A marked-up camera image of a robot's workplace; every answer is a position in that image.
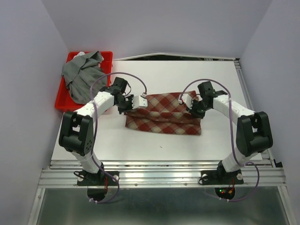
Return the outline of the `red plaid skirt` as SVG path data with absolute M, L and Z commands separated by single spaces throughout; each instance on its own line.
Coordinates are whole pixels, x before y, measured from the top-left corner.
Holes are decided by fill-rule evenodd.
M 201 119 L 179 104 L 179 96 L 179 92 L 147 95 L 147 108 L 125 113 L 125 127 L 157 134 L 200 135 Z

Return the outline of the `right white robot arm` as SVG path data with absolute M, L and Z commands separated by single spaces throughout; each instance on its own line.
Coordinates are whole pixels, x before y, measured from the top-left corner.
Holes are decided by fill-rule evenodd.
M 233 101 L 226 87 L 216 91 L 213 82 L 201 80 L 198 85 L 201 100 L 188 94 L 181 96 L 181 102 L 193 117 L 203 119 L 206 111 L 215 110 L 229 119 L 232 151 L 218 163 L 215 170 L 203 171 L 199 183 L 223 185 L 235 181 L 242 184 L 241 168 L 273 145 L 269 117 L 265 112 L 255 112 Z

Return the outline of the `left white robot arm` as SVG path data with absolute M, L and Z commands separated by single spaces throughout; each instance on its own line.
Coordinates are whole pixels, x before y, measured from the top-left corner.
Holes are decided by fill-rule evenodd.
M 110 177 L 104 165 L 94 155 L 94 144 L 98 130 L 98 118 L 108 109 L 117 106 L 120 114 L 147 106 L 144 95 L 125 95 L 128 82 L 116 78 L 109 87 L 103 87 L 91 100 L 76 111 L 64 113 L 60 127 L 59 145 L 71 153 L 81 164 L 75 171 L 77 185 L 100 185 Z

